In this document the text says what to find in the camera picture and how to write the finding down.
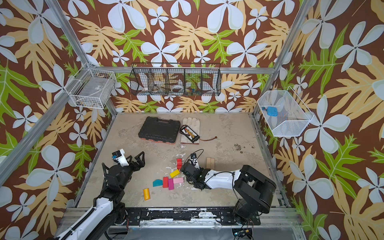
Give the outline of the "red arch block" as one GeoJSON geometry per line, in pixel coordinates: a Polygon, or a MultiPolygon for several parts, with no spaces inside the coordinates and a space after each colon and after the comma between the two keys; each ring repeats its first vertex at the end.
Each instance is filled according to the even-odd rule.
{"type": "Polygon", "coordinates": [[[183,165],[182,159],[177,159],[177,169],[180,170],[183,165]]]}

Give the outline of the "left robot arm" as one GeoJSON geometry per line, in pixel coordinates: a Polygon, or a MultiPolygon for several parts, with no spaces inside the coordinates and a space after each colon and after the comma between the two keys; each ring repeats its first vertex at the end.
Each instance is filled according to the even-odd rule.
{"type": "Polygon", "coordinates": [[[125,151],[121,149],[112,153],[112,160],[115,164],[111,167],[102,163],[103,186],[100,194],[93,199],[93,206],[55,237],[56,240],[98,240],[113,224],[126,222],[127,212],[122,198],[133,173],[145,166],[145,153],[125,157],[125,151]]]}

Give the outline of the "natural wood block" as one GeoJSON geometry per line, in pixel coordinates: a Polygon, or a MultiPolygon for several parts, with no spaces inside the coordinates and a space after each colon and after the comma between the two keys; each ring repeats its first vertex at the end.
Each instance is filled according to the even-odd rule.
{"type": "Polygon", "coordinates": [[[209,168],[210,169],[214,169],[214,167],[215,167],[215,159],[213,159],[213,158],[209,158],[209,159],[207,159],[207,163],[209,163],[209,168]]]}
{"type": "Polygon", "coordinates": [[[207,158],[207,161],[206,161],[206,168],[208,168],[208,169],[211,168],[211,158],[207,158]]]}

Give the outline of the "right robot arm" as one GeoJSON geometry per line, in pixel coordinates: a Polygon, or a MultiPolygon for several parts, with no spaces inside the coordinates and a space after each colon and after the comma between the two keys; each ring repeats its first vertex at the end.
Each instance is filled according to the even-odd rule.
{"type": "Polygon", "coordinates": [[[237,203],[232,218],[239,224],[256,221],[262,214],[268,214],[276,190],[276,184],[253,167],[244,165],[240,170],[215,171],[200,168],[188,160],[181,167],[188,183],[195,188],[232,190],[237,203]]]}

